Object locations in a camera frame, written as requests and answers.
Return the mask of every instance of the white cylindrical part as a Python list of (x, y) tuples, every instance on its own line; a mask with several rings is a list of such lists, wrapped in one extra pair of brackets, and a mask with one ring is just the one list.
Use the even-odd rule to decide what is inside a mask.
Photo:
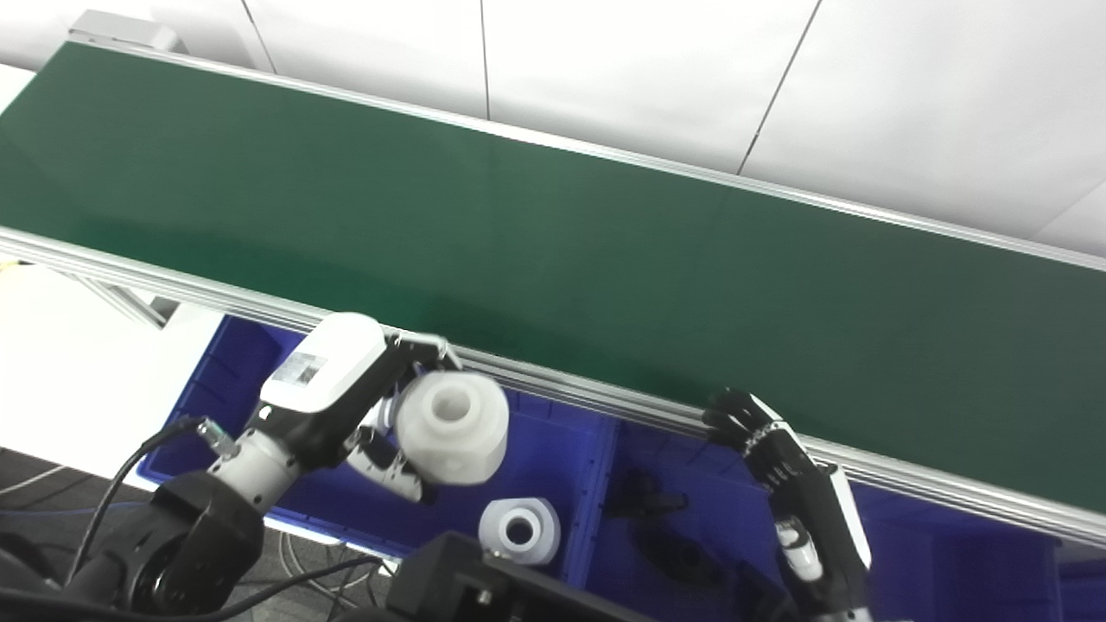
[(239, 452), (216, 460), (208, 473), (230, 486), (259, 512), (268, 512), (300, 476), (292, 455), (257, 431), (238, 439)]
[(823, 569), (822, 560), (818, 559), (818, 550), (805, 530), (801, 532), (790, 522), (776, 522), (775, 536), (780, 540), (780, 547), (783, 549), (783, 557), (787, 560), (787, 566), (791, 567), (800, 581), (810, 583), (822, 578)]
[(495, 381), (471, 372), (430, 372), (411, 382), (395, 416), (399, 449), (427, 480), (483, 484), (507, 454), (510, 412)]
[(499, 499), (480, 517), (480, 545), (515, 563), (541, 566), (556, 556), (561, 521), (547, 500), (539, 497)]

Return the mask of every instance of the white wall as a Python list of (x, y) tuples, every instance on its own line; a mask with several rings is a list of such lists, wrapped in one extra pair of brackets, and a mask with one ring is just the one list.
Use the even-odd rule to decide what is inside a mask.
[(86, 7), (200, 56), (1106, 256), (1097, 0), (0, 0), (0, 63), (40, 66)]

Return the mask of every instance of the white object with hole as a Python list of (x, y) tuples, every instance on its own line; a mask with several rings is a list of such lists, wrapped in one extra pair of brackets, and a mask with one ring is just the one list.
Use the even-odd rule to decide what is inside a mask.
[(541, 497), (499, 499), (480, 517), (480, 545), (524, 566), (543, 566), (561, 546), (561, 520)]
[(507, 454), (507, 396), (478, 373), (430, 372), (415, 380), (395, 418), (399, 448), (427, 481), (483, 484)]

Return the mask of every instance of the white pipe fitting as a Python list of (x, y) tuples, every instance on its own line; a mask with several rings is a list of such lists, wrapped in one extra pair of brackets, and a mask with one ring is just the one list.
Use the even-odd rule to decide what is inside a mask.
[(556, 510), (539, 497), (488, 504), (480, 517), (478, 533), (483, 548), (523, 566), (553, 561), (561, 546), (561, 521)]

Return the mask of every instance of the robotic hand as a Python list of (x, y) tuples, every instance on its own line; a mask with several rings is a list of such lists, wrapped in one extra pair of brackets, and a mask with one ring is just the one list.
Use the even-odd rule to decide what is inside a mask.
[(780, 541), (780, 571), (812, 622), (870, 622), (872, 566), (845, 471), (817, 465), (791, 426), (750, 393), (726, 390), (702, 415), (712, 442), (741, 453), (768, 489)]

